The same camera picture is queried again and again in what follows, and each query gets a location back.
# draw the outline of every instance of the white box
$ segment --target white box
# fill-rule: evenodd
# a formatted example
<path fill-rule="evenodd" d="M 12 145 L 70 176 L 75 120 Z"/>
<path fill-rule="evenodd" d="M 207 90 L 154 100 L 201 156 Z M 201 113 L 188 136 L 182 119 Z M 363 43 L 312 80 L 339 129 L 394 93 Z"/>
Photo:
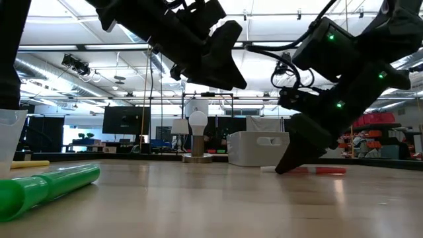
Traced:
<path fill-rule="evenodd" d="M 287 132 L 236 132 L 227 136 L 229 162 L 244 167 L 276 166 L 288 145 Z"/>

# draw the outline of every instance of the ceiling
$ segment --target ceiling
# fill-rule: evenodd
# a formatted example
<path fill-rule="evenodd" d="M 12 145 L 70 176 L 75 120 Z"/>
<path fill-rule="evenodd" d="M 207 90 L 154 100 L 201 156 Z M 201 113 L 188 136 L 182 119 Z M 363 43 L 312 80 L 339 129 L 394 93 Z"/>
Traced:
<path fill-rule="evenodd" d="M 236 20 L 243 26 L 239 41 L 292 41 L 307 30 L 310 22 L 327 4 L 328 0 L 220 0 L 219 2 L 228 14 L 220 24 L 227 20 Z M 372 21 L 381 4 L 382 0 L 339 0 L 328 12 L 328 17 L 353 35 L 357 35 Z M 363 7 L 365 12 L 363 18 L 359 18 L 357 15 L 360 7 Z M 303 14 L 301 20 L 297 20 L 299 9 Z M 247 21 L 243 20 L 244 11 L 249 16 Z M 124 43 L 132 43 L 125 33 L 125 29 L 117 26 L 110 33 L 103 31 L 97 20 L 95 9 L 85 0 L 32 0 L 21 40 L 21 45 Z M 58 69 L 66 70 L 61 65 L 64 53 L 40 52 L 31 53 L 31 55 Z M 147 73 L 149 72 L 146 65 L 147 57 L 143 52 L 72 52 L 72 54 L 75 58 L 88 62 L 90 68 L 95 69 L 101 75 L 98 77 L 99 82 L 93 78 L 88 83 L 101 89 L 101 92 L 105 92 L 107 96 L 122 96 L 128 92 L 134 92 L 135 96 L 143 96 L 144 90 L 149 91 L 151 88 L 151 78 L 153 78 L 155 94 L 160 95 L 158 93 L 160 86 L 162 86 L 165 96 L 182 93 L 180 82 L 167 77 L 160 80 L 161 75 L 156 67 L 153 66 L 152 76 Z M 262 96 L 263 92 L 271 92 L 273 96 L 277 95 L 277 91 L 270 84 L 270 75 L 274 70 L 275 60 L 244 50 L 233 50 L 232 54 L 248 83 L 245 91 L 234 89 L 233 92 L 236 95 Z M 162 61 L 163 67 L 169 71 L 173 63 L 166 57 L 163 57 Z M 70 70 L 67 73 L 76 76 Z M 115 75 L 125 77 L 125 84 L 115 85 Z M 308 71 L 301 72 L 301 76 L 304 82 L 310 80 Z M 420 77 L 415 78 L 414 82 L 419 84 Z M 293 79 L 285 76 L 278 79 L 277 84 L 292 85 Z M 322 88 L 331 87 L 328 81 L 317 74 L 315 85 Z M 190 84 L 186 86 L 186 90 L 187 93 L 194 91 L 198 93 L 202 91 L 219 92 L 217 89 Z"/>

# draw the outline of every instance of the desk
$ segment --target desk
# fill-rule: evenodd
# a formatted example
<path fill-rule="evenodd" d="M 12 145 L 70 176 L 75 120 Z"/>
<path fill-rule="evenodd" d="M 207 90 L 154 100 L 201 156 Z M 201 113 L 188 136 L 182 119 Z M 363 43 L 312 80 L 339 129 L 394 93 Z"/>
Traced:
<path fill-rule="evenodd" d="M 70 150 L 73 150 L 73 147 L 86 147 L 88 151 L 93 151 L 93 148 L 97 148 L 97 150 L 99 148 L 103 148 L 104 145 L 73 145 L 73 144 L 69 144 L 69 145 L 62 145 L 62 147 L 66 147 L 66 153 L 68 153 Z"/>

